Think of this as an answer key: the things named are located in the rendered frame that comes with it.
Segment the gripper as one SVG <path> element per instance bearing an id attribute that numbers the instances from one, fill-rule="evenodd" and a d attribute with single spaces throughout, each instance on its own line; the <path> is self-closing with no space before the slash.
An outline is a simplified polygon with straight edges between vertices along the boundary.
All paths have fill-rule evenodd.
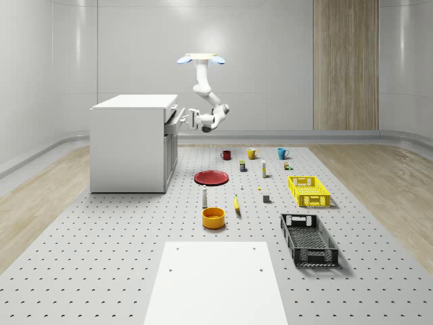
<path id="1" fill-rule="evenodd" d="M 182 116 L 182 122 L 186 123 L 189 129 L 198 129 L 201 124 L 200 111 L 189 108 L 188 113 Z"/>

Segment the white drawer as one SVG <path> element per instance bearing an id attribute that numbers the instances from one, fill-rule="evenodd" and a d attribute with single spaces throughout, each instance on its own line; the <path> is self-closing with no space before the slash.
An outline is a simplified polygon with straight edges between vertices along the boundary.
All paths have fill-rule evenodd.
<path id="1" fill-rule="evenodd" d="M 184 116 L 185 108 L 177 108 L 176 110 L 172 109 L 172 115 L 168 119 L 168 121 L 164 124 L 164 133 L 165 134 L 172 134 L 177 135 L 181 124 L 183 123 L 181 121 L 182 116 Z"/>

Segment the red plate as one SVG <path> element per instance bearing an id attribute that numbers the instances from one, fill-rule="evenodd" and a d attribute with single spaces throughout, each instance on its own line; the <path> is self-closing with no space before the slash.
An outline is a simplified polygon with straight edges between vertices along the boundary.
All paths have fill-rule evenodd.
<path id="1" fill-rule="evenodd" d="M 194 181 L 206 186 L 219 186 L 229 181 L 228 174 L 222 171 L 201 171 L 194 175 Z"/>

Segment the white cabinet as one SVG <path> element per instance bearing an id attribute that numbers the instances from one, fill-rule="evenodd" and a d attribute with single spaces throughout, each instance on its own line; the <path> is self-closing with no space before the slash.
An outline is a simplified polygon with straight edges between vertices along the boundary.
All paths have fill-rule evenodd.
<path id="1" fill-rule="evenodd" d="M 164 130 L 175 94 L 118 95 L 90 110 L 90 190 L 165 193 L 177 157 Z"/>

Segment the yellow bowl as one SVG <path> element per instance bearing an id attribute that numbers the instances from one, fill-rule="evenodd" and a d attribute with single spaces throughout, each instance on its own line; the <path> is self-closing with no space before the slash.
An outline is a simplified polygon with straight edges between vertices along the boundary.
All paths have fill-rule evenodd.
<path id="1" fill-rule="evenodd" d="M 208 207 L 202 211 L 202 225 L 208 229 L 218 229 L 225 224 L 225 212 L 218 207 Z"/>

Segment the yellow basket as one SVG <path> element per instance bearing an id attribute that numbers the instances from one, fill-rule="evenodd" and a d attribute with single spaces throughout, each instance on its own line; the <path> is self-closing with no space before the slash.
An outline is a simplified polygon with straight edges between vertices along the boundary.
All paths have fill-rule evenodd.
<path id="1" fill-rule="evenodd" d="M 330 206 L 330 193 L 315 176 L 289 176 L 288 187 L 300 207 Z"/>

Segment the white board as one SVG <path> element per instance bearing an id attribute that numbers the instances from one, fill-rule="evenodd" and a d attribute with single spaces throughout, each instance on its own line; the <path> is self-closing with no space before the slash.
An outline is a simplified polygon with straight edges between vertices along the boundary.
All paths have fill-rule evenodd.
<path id="1" fill-rule="evenodd" d="M 167 242 L 144 325 L 288 325 L 266 242 Z"/>

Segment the dark grey basket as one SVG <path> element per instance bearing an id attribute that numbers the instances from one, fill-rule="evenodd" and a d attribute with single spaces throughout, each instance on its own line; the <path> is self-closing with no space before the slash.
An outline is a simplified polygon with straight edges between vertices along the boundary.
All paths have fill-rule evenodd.
<path id="1" fill-rule="evenodd" d="M 335 266 L 338 248 L 316 215 L 280 215 L 280 227 L 296 265 Z"/>

